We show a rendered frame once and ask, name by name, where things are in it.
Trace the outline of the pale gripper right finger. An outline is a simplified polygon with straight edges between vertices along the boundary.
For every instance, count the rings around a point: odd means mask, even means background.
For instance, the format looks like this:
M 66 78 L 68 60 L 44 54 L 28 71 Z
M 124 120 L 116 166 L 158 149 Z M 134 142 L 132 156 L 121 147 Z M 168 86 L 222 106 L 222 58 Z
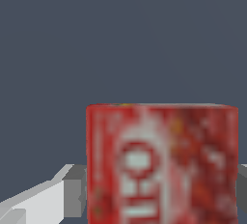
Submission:
M 239 164 L 237 168 L 236 202 L 247 213 L 247 164 Z

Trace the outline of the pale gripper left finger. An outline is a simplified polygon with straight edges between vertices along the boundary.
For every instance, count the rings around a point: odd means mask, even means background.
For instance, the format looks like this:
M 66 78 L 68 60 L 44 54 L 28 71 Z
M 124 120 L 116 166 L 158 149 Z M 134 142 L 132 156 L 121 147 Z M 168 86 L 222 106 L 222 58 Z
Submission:
M 60 224 L 81 217 L 87 201 L 87 166 L 66 164 L 42 182 L 0 203 L 0 224 Z

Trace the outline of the red printed box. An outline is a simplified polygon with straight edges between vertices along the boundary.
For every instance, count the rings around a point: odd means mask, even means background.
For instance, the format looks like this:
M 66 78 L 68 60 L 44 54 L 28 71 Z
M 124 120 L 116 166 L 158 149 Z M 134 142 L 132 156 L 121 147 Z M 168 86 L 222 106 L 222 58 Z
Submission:
M 238 110 L 91 104 L 88 224 L 238 224 Z

